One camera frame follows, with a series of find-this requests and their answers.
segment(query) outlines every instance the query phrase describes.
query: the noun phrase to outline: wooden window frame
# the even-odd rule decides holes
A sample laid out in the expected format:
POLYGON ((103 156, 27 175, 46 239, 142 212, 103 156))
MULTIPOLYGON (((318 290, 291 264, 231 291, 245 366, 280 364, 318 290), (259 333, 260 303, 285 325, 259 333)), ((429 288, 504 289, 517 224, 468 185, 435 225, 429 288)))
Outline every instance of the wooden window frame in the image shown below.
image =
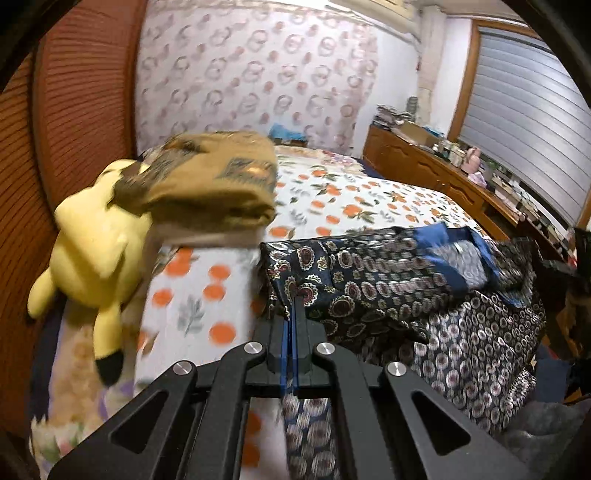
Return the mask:
MULTIPOLYGON (((472 96, 474 79, 476 78, 476 69, 478 68, 478 58, 480 56, 480 40, 482 35, 478 30, 479 27, 496 28, 498 30, 519 33, 521 35, 526 35, 527 37, 541 40, 540 36, 529 27, 496 22, 494 20, 472 20, 472 33, 470 35, 470 47, 468 49, 468 58, 466 60, 466 70, 464 71, 460 96, 457 100, 456 112, 453 115, 452 125, 449 129, 449 135, 447 136, 452 142, 456 142, 460 136, 460 131, 462 130, 468 112, 468 106, 470 105, 470 97, 472 96)), ((581 210, 577 227, 586 230, 589 219, 591 219, 591 189, 587 193, 587 198, 583 209, 581 210)))

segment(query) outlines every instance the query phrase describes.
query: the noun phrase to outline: navy paisley fabric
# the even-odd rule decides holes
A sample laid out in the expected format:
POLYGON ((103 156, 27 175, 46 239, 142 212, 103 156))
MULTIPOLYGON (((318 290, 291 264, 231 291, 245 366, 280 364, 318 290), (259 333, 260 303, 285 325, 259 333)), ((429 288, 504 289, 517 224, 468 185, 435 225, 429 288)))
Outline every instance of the navy paisley fabric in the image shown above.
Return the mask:
MULTIPOLYGON (((329 341, 372 364, 404 362, 490 434, 535 388, 544 309, 531 248, 442 224, 262 246, 271 302, 287 320, 303 296, 329 341)), ((283 400, 290 471, 338 478, 330 401, 314 402, 283 400)))

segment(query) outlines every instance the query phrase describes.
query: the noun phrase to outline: bed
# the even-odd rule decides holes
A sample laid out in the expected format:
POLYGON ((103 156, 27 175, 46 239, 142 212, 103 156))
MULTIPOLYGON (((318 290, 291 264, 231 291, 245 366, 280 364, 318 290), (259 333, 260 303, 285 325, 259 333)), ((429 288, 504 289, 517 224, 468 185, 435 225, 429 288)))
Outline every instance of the bed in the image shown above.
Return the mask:
MULTIPOLYGON (((437 222, 486 236, 439 192, 370 177, 356 160, 322 150, 279 146, 276 153, 277 216, 266 242, 437 222)), ((30 449, 41 477, 171 364, 216 361, 247 341, 266 305, 258 264, 258 248, 163 248, 153 278, 124 308, 124 373, 108 389, 93 364, 94 313, 68 302, 51 378, 33 392, 33 404, 35 396, 48 398, 31 423, 30 449)), ((279 400, 252 402, 241 478, 288 478, 280 412, 279 400)))

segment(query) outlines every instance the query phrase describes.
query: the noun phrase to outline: wooden headboard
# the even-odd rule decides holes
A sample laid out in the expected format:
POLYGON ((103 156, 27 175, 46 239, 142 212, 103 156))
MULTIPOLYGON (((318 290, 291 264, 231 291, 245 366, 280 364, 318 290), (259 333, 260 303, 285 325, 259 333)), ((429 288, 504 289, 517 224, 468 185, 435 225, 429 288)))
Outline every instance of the wooden headboard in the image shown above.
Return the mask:
POLYGON ((24 437, 41 322, 27 296, 47 268, 53 210, 134 157, 135 59, 146 0, 82 0, 0 93, 0 427, 24 437))

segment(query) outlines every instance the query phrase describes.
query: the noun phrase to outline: orange floral bedsheet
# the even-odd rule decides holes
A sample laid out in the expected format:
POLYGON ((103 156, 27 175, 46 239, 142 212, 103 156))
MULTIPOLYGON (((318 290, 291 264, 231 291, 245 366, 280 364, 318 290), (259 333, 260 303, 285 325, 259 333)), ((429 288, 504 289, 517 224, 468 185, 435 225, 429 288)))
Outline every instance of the orange floral bedsheet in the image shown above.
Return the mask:
MULTIPOLYGON (((278 147, 277 217, 265 241, 341 235, 398 225, 478 224, 447 196, 368 177, 354 159, 278 147)), ((171 248, 161 252, 139 336, 135 386, 140 390, 173 363, 219 360, 248 341, 264 308, 256 280, 259 252, 171 248)), ((288 479, 277 400, 251 403, 242 480, 288 479)))

